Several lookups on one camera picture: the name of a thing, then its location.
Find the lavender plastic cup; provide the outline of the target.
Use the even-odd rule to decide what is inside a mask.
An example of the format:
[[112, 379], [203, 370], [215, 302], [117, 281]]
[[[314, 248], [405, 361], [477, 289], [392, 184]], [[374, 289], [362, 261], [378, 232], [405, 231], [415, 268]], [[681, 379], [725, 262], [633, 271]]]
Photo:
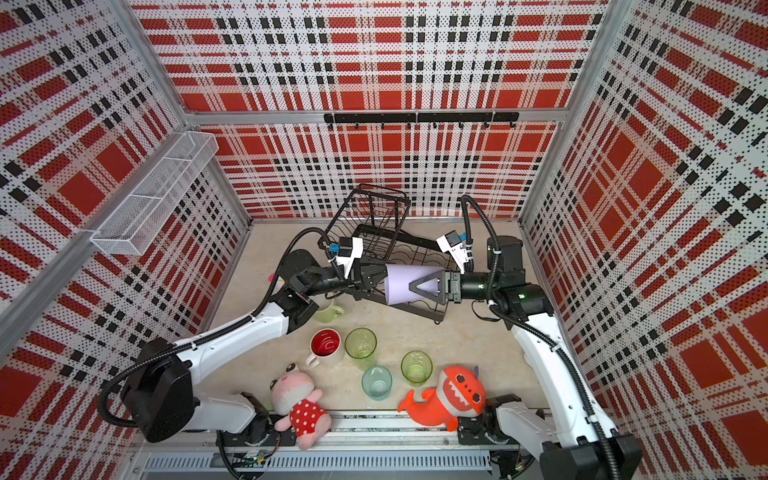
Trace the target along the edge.
[[385, 278], [385, 295], [387, 305], [399, 305], [416, 300], [427, 300], [418, 297], [409, 291], [409, 280], [414, 267], [439, 267], [387, 264], [388, 275]]

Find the tall green glass cup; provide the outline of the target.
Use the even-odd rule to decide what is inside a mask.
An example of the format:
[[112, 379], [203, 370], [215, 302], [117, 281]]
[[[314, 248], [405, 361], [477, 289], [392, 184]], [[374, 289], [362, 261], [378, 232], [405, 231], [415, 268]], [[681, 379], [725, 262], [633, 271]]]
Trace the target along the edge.
[[377, 337], [369, 328], [359, 327], [352, 330], [345, 339], [346, 354], [362, 371], [366, 371], [376, 363], [375, 352]]

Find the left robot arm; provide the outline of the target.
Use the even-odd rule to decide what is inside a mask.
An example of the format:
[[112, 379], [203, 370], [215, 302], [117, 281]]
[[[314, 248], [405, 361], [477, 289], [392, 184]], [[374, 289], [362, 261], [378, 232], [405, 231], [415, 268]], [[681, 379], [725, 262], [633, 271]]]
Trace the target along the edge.
[[332, 241], [308, 227], [292, 239], [257, 307], [202, 334], [145, 344], [136, 361], [103, 386], [97, 412], [107, 423], [139, 430], [148, 442], [182, 431], [244, 431], [257, 416], [250, 394], [217, 399], [195, 388], [230, 361], [305, 325], [329, 292], [361, 297], [386, 275], [358, 237]]

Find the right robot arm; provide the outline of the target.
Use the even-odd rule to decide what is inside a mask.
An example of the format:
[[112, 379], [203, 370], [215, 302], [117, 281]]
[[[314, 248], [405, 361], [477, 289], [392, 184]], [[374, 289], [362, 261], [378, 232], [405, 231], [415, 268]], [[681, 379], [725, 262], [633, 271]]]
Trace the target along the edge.
[[504, 323], [523, 348], [527, 364], [543, 389], [554, 422], [532, 414], [521, 402], [495, 408], [499, 430], [515, 439], [540, 464], [547, 479], [630, 479], [642, 459], [637, 439], [622, 435], [598, 404], [576, 367], [561, 327], [543, 290], [532, 283], [514, 283], [502, 267], [500, 236], [480, 205], [469, 195], [460, 199], [463, 211], [474, 209], [489, 234], [488, 269], [473, 272], [472, 236], [451, 232], [438, 246], [450, 253], [459, 271], [437, 270], [404, 280], [387, 277], [386, 298], [398, 304], [394, 286], [410, 296], [439, 304], [465, 299], [487, 304], [495, 320]]

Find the white mug red interior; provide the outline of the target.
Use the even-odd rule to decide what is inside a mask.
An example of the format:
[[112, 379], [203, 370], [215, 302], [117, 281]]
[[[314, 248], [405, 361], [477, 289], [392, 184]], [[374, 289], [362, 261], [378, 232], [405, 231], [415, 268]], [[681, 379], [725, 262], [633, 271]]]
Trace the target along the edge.
[[345, 353], [341, 334], [332, 328], [325, 328], [315, 333], [310, 341], [310, 354], [305, 360], [307, 368], [338, 365]]

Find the short green glass cup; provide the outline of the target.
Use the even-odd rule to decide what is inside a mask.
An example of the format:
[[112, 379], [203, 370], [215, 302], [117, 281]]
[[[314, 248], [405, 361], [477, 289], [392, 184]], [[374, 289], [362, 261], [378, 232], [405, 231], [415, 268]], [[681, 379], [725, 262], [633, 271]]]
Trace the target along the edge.
[[406, 353], [400, 364], [404, 379], [413, 386], [424, 384], [433, 373], [433, 362], [429, 355], [421, 350]]

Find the teal glass cup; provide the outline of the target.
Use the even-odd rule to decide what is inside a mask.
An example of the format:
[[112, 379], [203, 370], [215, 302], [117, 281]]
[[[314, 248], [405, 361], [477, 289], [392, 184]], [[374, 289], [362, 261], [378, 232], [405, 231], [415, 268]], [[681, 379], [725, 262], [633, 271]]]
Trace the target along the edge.
[[392, 375], [384, 366], [371, 366], [363, 374], [361, 387], [371, 400], [382, 401], [391, 391]]

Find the red shark plush toy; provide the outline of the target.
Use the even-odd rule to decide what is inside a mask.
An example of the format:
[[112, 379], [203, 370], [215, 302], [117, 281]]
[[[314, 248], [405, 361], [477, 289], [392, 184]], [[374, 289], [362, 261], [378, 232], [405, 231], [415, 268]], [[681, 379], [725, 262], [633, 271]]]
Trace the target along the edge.
[[461, 418], [476, 418], [486, 405], [486, 391], [477, 374], [461, 366], [449, 366], [438, 375], [435, 388], [424, 390], [421, 401], [411, 390], [399, 403], [398, 412], [426, 427], [444, 427], [448, 432], [459, 428]]

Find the pink bear plush toy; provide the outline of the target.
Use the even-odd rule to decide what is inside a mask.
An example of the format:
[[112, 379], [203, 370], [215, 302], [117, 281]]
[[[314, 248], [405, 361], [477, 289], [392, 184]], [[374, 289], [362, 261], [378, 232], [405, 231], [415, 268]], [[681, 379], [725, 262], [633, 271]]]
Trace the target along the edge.
[[296, 446], [302, 451], [308, 451], [331, 428], [331, 415], [319, 405], [322, 397], [323, 391], [295, 363], [289, 364], [270, 385], [271, 404], [280, 416], [275, 430], [291, 429]]

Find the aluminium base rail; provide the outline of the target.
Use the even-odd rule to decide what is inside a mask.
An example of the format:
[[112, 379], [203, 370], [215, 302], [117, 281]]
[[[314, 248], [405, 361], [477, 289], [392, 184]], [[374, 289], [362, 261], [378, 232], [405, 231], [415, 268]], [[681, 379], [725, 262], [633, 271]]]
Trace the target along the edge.
[[228, 465], [257, 479], [538, 478], [537, 459], [557, 445], [548, 410], [512, 402], [463, 419], [454, 432], [424, 427], [394, 410], [337, 410], [310, 450], [290, 432], [254, 443], [241, 435], [181, 433], [162, 443], [137, 439], [122, 479], [227, 479]]

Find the black wall hook rail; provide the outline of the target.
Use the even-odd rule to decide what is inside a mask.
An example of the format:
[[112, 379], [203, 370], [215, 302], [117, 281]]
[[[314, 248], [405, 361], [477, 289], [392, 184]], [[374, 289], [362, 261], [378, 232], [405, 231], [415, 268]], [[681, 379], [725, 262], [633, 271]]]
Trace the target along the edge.
[[413, 123], [510, 123], [520, 119], [520, 113], [511, 112], [412, 112], [412, 113], [326, 113], [327, 125], [348, 124], [357, 128], [363, 124], [413, 124]]

